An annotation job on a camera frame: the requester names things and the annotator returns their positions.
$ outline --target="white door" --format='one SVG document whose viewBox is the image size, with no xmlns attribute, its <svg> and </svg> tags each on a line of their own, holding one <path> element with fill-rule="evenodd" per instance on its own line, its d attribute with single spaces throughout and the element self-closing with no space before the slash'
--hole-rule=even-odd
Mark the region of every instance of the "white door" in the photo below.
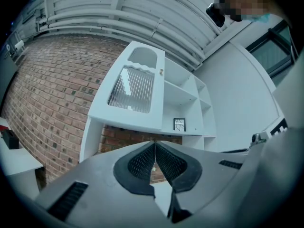
<svg viewBox="0 0 304 228">
<path fill-rule="evenodd" d="M 131 42 L 104 78 L 88 115 L 111 126 L 161 130 L 164 63 L 164 51 Z"/>
</svg>

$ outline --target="small picture frame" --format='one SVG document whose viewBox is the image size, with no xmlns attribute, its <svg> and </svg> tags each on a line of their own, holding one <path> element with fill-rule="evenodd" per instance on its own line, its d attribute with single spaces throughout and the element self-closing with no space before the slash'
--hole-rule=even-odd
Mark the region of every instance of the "small picture frame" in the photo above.
<svg viewBox="0 0 304 228">
<path fill-rule="evenodd" d="M 173 118 L 173 130 L 185 132 L 186 131 L 186 118 Z"/>
</svg>

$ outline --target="white shelf unit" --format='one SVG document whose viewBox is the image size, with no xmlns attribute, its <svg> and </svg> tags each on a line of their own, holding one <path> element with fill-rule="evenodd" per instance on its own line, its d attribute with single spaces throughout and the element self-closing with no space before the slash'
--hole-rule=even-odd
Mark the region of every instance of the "white shelf unit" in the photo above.
<svg viewBox="0 0 304 228">
<path fill-rule="evenodd" d="M 174 130 L 174 118 L 185 118 L 186 131 Z M 104 124 L 167 135 L 216 135 L 206 85 L 167 59 L 164 51 L 135 41 L 118 57 L 96 93 L 80 162 L 98 151 Z"/>
<path fill-rule="evenodd" d="M 198 97 L 193 74 L 167 58 L 165 58 L 165 81 Z"/>
<path fill-rule="evenodd" d="M 216 135 L 215 119 L 214 119 L 211 99 L 209 96 L 207 86 L 198 78 L 196 77 L 194 78 L 195 78 L 196 88 L 199 94 L 199 101 L 200 101 L 201 112 L 203 117 L 203 125 L 204 125 L 203 135 Z"/>
<path fill-rule="evenodd" d="M 174 118 L 186 119 L 186 132 L 173 130 Z M 203 133 L 200 101 L 197 96 L 168 81 L 165 81 L 164 86 L 161 132 L 169 135 L 202 135 Z"/>
<path fill-rule="evenodd" d="M 204 150 L 217 151 L 217 140 L 214 135 L 204 135 Z"/>
</svg>

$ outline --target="white pipe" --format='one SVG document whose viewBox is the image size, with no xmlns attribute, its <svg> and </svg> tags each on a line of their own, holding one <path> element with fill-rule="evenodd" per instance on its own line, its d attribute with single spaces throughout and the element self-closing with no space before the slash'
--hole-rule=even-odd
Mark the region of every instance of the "white pipe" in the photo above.
<svg viewBox="0 0 304 228">
<path fill-rule="evenodd" d="M 93 23 L 93 24 L 105 24 L 105 25 L 112 25 L 112 26 L 118 26 L 121 28 L 129 29 L 132 31 L 136 31 L 139 33 L 142 33 L 146 36 L 151 37 L 152 32 L 149 29 L 133 25 L 126 22 L 121 22 L 117 20 L 112 19 L 71 19 L 71 20 L 65 20 L 61 22 L 56 22 L 53 24 L 50 24 L 48 26 L 42 26 L 40 27 L 40 30 L 43 31 L 44 29 L 48 28 L 57 28 L 58 26 L 64 26 L 64 25 L 70 25 L 70 24 L 81 24 L 81 23 Z M 168 45 L 169 47 L 173 48 L 174 50 L 178 51 L 179 53 L 183 54 L 186 58 L 188 58 L 190 61 L 192 61 L 195 65 L 199 65 L 200 62 L 194 58 L 190 53 L 188 53 L 186 50 L 182 49 L 181 47 L 177 46 L 170 40 L 164 38 L 163 36 L 158 35 L 157 33 L 154 33 L 152 38 Z"/>
<path fill-rule="evenodd" d="M 198 54 L 202 59 L 205 59 L 205 54 L 202 50 L 197 49 L 194 45 L 192 45 L 189 41 L 187 41 L 184 37 L 180 36 L 178 33 L 175 33 L 174 31 L 168 29 L 162 24 L 158 25 L 158 22 L 148 19 L 145 17 L 142 17 L 137 14 L 120 11 L 120 10 L 114 10 L 114 9 L 80 9 L 75 11 L 69 11 L 69 12 L 63 12 L 48 18 L 41 19 L 39 21 L 39 24 L 45 23 L 49 20 L 55 20 L 55 19 L 62 19 L 62 18 L 68 18 L 68 17 L 74 17 L 74 16 L 81 16 L 81 15 L 114 15 L 118 16 L 120 18 L 124 18 L 127 20 L 130 20 L 131 22 L 139 22 L 141 24 L 144 24 L 148 27 L 157 28 L 157 31 L 168 35 L 170 38 L 175 38 L 176 41 L 182 43 L 184 46 Z"/>
<path fill-rule="evenodd" d="M 187 61 L 185 61 L 184 59 L 182 59 L 180 56 L 176 55 L 175 53 L 171 52 L 170 50 L 160 46 L 160 45 L 157 45 L 156 43 L 154 42 L 151 42 L 145 38 L 141 38 L 140 36 L 136 36 L 136 35 L 133 35 L 131 33 L 128 33 L 128 32 L 124 32 L 124 31 L 121 31 L 121 30 L 117 30 L 117 29 L 113 29 L 113 28 L 107 28 L 107 27 L 102 27 L 102 30 L 106 30 L 106 31 L 111 31 L 111 32 L 114 32 L 114 33 L 117 33 L 117 34 L 121 34 L 121 35 L 125 35 L 125 36 L 129 36 L 129 37 L 132 37 L 134 39 L 137 39 L 137 40 L 140 40 L 142 42 L 145 42 L 146 44 L 150 44 L 151 46 L 153 47 L 156 47 L 156 48 L 159 48 L 165 52 L 167 52 L 168 54 L 170 54 L 171 56 L 177 58 L 179 61 L 181 61 L 182 63 L 186 64 L 187 66 L 191 67 L 192 69 L 195 70 L 195 67 L 192 66 L 190 63 L 188 63 Z"/>
<path fill-rule="evenodd" d="M 166 48 L 164 48 L 162 46 L 159 46 L 156 43 L 151 42 L 151 41 L 149 41 L 147 39 L 141 38 L 140 36 L 136 36 L 136 35 L 133 35 L 131 33 L 124 32 L 124 31 L 117 30 L 117 29 L 113 29 L 113 28 L 100 27 L 100 26 L 91 26 L 91 25 L 71 25 L 71 26 L 60 26 L 60 27 L 54 27 L 54 28 L 45 29 L 45 30 L 41 31 L 40 33 L 44 32 L 44 31 L 49 31 L 49 30 L 67 29 L 67 28 L 68 29 L 79 29 L 79 28 L 81 28 L 81 29 L 86 29 L 86 28 L 87 29 L 100 29 L 100 30 L 104 30 L 104 31 L 111 31 L 111 32 L 114 32 L 114 33 L 117 33 L 117 34 L 129 36 L 131 38 L 140 40 L 142 42 L 145 42 L 146 44 L 150 44 L 153 47 L 159 48 L 159 49 L 167 52 L 168 54 L 172 55 L 173 57 L 175 57 L 176 59 L 178 59 L 182 63 L 186 64 L 187 66 L 189 66 L 189 67 L 191 67 L 191 68 L 193 68 L 195 70 L 194 66 L 192 66 L 190 63 L 188 63 L 187 61 L 185 61 L 184 59 L 182 59 L 180 56 L 176 55 L 175 53 L 171 52 L 170 50 L 168 50 L 168 49 L 166 49 Z"/>
</svg>

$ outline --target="white wall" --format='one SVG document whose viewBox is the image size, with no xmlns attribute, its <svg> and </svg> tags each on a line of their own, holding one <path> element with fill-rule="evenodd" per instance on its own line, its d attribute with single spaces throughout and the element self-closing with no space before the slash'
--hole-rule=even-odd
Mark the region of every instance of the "white wall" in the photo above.
<svg viewBox="0 0 304 228">
<path fill-rule="evenodd" d="M 249 147 L 252 134 L 282 115 L 272 96 L 273 82 L 240 45 L 228 42 L 194 75 L 208 87 L 219 152 Z"/>
<path fill-rule="evenodd" d="M 246 48 L 251 43 L 259 39 L 262 35 L 267 33 L 269 28 L 273 28 L 281 21 L 282 19 L 280 17 L 271 14 L 267 23 L 259 21 L 251 23 L 236 36 L 234 36 L 230 42 L 239 43 Z"/>
</svg>

